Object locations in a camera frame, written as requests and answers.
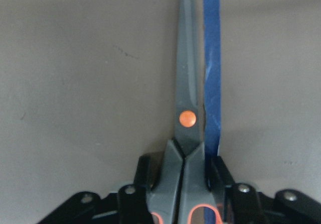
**bolt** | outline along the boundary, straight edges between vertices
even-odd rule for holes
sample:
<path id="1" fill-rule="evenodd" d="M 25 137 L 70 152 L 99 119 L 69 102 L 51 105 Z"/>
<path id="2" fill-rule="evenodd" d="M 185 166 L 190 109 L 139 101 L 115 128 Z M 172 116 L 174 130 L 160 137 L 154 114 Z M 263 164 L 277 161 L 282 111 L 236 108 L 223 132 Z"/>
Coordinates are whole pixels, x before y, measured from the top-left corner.
<path id="1" fill-rule="evenodd" d="M 83 204 L 87 204 L 90 203 L 93 200 L 93 198 L 94 197 L 91 194 L 84 194 L 80 202 Z"/>
<path id="2" fill-rule="evenodd" d="M 296 195 L 293 192 L 286 191 L 283 194 L 284 198 L 289 200 L 289 201 L 295 201 L 297 199 Z"/>
<path id="3" fill-rule="evenodd" d="M 125 189 L 125 193 L 128 195 L 134 194 L 136 192 L 136 189 L 134 186 L 130 185 Z"/>
<path id="4" fill-rule="evenodd" d="M 248 185 L 245 184 L 240 184 L 239 185 L 239 191 L 243 192 L 243 193 L 247 193 L 250 191 L 250 187 Z"/>

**orange circle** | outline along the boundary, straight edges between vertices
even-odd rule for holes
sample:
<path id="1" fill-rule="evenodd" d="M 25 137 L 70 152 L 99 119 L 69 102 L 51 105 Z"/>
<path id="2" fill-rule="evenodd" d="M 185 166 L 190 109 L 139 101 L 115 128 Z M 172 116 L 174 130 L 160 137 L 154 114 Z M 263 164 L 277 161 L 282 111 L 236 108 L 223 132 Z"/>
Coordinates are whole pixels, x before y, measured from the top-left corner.
<path id="1" fill-rule="evenodd" d="M 196 115 L 193 111 L 186 110 L 180 114 L 180 123 L 185 128 L 190 128 L 196 123 Z"/>

